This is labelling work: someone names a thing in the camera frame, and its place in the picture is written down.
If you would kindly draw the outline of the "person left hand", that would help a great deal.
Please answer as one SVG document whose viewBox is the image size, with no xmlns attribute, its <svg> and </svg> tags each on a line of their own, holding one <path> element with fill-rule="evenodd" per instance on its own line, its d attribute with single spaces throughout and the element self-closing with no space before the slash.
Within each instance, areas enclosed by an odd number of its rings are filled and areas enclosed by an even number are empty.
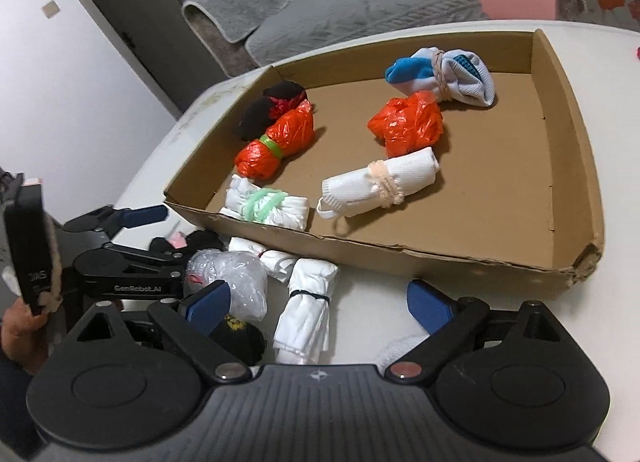
<svg viewBox="0 0 640 462">
<path fill-rule="evenodd" d="M 46 334 L 48 321 L 46 313 L 33 315 L 22 297 L 17 297 L 2 315 L 2 352 L 29 374 L 37 373 L 49 357 Z"/>
</svg>

